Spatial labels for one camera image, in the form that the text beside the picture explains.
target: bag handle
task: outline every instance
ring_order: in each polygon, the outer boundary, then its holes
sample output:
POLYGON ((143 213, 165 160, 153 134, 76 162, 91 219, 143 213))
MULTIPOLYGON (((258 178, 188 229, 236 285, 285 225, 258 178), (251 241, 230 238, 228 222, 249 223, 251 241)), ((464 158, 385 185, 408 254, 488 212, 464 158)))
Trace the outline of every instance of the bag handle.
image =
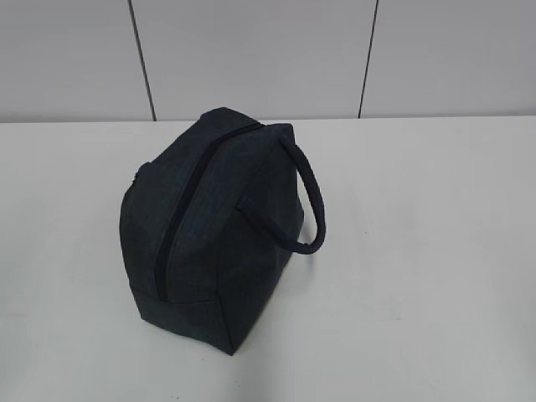
POLYGON ((322 194, 318 187, 315 175, 312 172, 311 165, 307 161, 307 157, 303 151, 294 142, 286 137, 280 138, 281 145, 290 155, 292 161, 296 165, 298 173, 300 173, 301 180, 305 185, 307 191, 307 197, 312 206, 312 212, 317 221, 317 236, 311 244, 304 244, 294 240, 283 229, 281 229, 272 218, 267 214, 260 211, 255 203, 247 196, 242 197, 239 201, 237 208, 245 214, 245 216, 252 222, 257 223, 259 226, 272 237, 277 245, 290 252, 298 254, 312 254, 322 246, 324 239, 326 238, 326 218, 324 212, 324 202, 322 200, 322 194))

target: bag bottom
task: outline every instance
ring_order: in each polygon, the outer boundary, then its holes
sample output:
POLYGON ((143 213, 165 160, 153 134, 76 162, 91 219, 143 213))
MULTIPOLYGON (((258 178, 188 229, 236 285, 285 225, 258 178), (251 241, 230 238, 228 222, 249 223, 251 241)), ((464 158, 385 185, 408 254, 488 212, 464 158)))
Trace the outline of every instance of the bag bottom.
POLYGON ((233 347, 219 298, 190 303, 169 303, 131 287, 142 320, 188 338, 209 343, 233 355, 233 347))

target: white wall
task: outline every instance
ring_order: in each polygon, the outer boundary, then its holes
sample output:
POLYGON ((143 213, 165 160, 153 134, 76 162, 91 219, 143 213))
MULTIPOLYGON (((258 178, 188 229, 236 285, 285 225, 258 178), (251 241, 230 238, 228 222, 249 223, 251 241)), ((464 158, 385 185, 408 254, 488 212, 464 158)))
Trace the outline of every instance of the white wall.
POLYGON ((0 122, 149 120, 123 0, 2 0, 0 122))
POLYGON ((380 0, 362 117, 536 113, 534 0, 380 0))
MULTIPOLYGON (((158 120, 356 117, 376 0, 133 0, 158 120)), ((536 113, 534 0, 380 0, 362 117, 536 113)), ((0 122, 150 120, 127 0, 4 0, 0 122)))
POLYGON ((135 0, 159 120, 355 117, 374 0, 135 0))

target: bag seam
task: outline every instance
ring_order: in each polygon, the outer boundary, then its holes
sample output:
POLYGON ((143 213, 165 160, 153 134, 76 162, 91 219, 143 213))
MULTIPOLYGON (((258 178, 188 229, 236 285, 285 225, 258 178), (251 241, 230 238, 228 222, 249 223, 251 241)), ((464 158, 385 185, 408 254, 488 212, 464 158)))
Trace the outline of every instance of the bag seam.
POLYGON ((161 302, 161 303, 166 303, 166 304, 178 304, 178 305, 188 305, 188 304, 203 304, 203 303, 214 303, 216 301, 216 297, 213 297, 211 299, 205 299, 205 300, 196 300, 196 301, 163 301, 163 300, 160 300, 158 297, 155 297, 155 296, 152 296, 152 295, 148 295, 146 292, 130 285, 130 288, 135 291, 136 293, 140 293, 141 295, 145 296, 145 297, 148 297, 150 299, 153 299, 155 302, 161 302))
POLYGON ((229 345, 231 346, 231 349, 234 351, 236 350, 235 345, 233 344, 233 339, 231 337, 231 332, 229 330, 229 323, 227 322, 227 316, 225 315, 225 309, 224 309, 224 303, 221 300, 221 296, 219 293, 216 295, 218 299, 219 309, 221 310, 221 319, 224 322, 224 328, 225 332, 227 333, 227 338, 229 339, 229 345))

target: dark navy bag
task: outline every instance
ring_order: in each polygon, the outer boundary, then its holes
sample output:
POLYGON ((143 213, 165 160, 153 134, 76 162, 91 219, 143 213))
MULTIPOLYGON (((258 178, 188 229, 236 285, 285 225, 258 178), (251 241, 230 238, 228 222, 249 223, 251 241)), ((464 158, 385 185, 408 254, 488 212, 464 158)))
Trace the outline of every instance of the dark navy bag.
POLYGON ((142 319, 233 354, 292 252, 326 234, 324 205, 292 125, 263 125, 227 108, 201 115, 152 162, 121 203, 120 239, 142 319), (317 221, 297 241, 296 170, 317 221))

